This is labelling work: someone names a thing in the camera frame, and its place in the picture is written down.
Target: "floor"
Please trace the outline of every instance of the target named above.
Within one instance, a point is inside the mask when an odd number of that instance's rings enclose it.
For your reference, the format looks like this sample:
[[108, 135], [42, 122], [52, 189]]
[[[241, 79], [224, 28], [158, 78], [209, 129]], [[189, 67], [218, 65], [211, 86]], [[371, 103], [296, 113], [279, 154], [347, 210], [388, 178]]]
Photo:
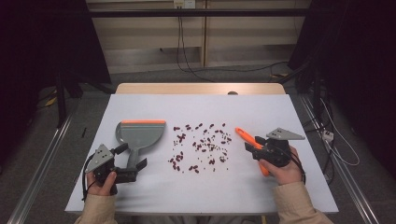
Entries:
[[[270, 80], [276, 81], [276, 77], [271, 77], [271, 74], [284, 74], [290, 71], [285, 64], [271, 68], [264, 67], [260, 64], [226, 67], [233, 71], [224, 70], [224, 67], [222, 67], [223, 70], [206, 70], [197, 72], [195, 75], [210, 78], [215, 82], [267, 82]], [[257, 70], [250, 72], [235, 72], [235, 70], [247, 71], [256, 68]], [[139, 70], [128, 74], [112, 75], [113, 84], [107, 86], [116, 88], [121, 82], [202, 82], [195, 75], [178, 69], [165, 71]], [[66, 214], [64, 208], [70, 192], [75, 186], [76, 177], [86, 159], [109, 99], [108, 95], [91, 86], [81, 84], [81, 87], [84, 90], [81, 99], [66, 99], [68, 112], [75, 111], [74, 115], [64, 133], [64, 139], [58, 144], [56, 151], [53, 152], [52, 162], [47, 164], [48, 170], [44, 173], [45, 177], [40, 182], [37, 191], [29, 194], [34, 200], [27, 208], [28, 213], [21, 217], [22, 222], [20, 223], [72, 223], [77, 218], [76, 215]], [[285, 84], [284, 88], [290, 95], [302, 124], [305, 124], [310, 118], [302, 103], [301, 95], [297, 94], [292, 81]], [[44, 89], [41, 94], [45, 95], [49, 91], [52, 91], [52, 88]], [[38, 105], [37, 108], [29, 130], [21, 137], [21, 144], [14, 149], [15, 153], [9, 158], [3, 167], [3, 173], [0, 175], [1, 223], [9, 220], [15, 211], [14, 209], [21, 201], [23, 193], [32, 183], [32, 177], [36, 176], [35, 170], [40, 167], [41, 160], [48, 154], [49, 145], [53, 144], [51, 141], [57, 132], [58, 111], [56, 104], [47, 107]], [[332, 101], [332, 111], [334, 113], [333, 121], [337, 129], [354, 147], [360, 157], [359, 165], [348, 165], [347, 169], [375, 213], [377, 222], [373, 223], [394, 222], [396, 219], [396, 213], [394, 213], [396, 181], [372, 157], [364, 141], [354, 134], [347, 118], [343, 116], [342, 109], [337, 107], [335, 100]], [[308, 122], [308, 125], [304, 128], [309, 131], [313, 129], [313, 124]], [[327, 154], [318, 133], [307, 132], [306, 136], [314, 149], [320, 166], [323, 167]], [[356, 156], [338, 133], [335, 134], [335, 139], [335, 145], [343, 159], [349, 162], [356, 161]], [[335, 223], [370, 223], [363, 220], [364, 216], [357, 209], [357, 202], [352, 199], [340, 171], [337, 169], [333, 171], [331, 168], [329, 166], [326, 175], [334, 175], [329, 187], [340, 212], [329, 214], [329, 218]], [[278, 222], [277, 216], [267, 216], [266, 218], [267, 223]], [[130, 218], [117, 215], [117, 220], [119, 223], [128, 223]]]

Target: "beige sleeve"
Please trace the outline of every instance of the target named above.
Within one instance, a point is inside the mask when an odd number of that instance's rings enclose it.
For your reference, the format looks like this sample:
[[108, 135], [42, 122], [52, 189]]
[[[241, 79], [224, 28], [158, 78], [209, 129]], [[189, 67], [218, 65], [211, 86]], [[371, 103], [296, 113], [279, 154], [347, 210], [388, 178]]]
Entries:
[[314, 208], [303, 182], [278, 186], [274, 196], [281, 224], [332, 223]]
[[117, 224], [114, 220], [115, 201], [116, 196], [88, 194], [81, 217], [76, 220], [75, 224]]

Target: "orange handle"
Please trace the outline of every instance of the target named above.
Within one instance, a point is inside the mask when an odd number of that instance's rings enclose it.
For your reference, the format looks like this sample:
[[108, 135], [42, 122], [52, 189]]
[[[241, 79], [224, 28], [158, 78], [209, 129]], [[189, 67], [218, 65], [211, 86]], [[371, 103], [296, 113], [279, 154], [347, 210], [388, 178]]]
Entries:
[[[239, 136], [241, 136], [249, 144], [253, 145], [257, 149], [262, 149], [262, 145], [258, 144], [249, 133], [245, 132], [245, 130], [236, 127], [235, 131], [239, 134]], [[268, 176], [270, 174], [268, 172], [268, 170], [265, 169], [265, 167], [263, 167], [260, 163], [259, 163], [259, 167], [260, 167], [260, 170], [262, 171], [262, 174], [264, 176]]]

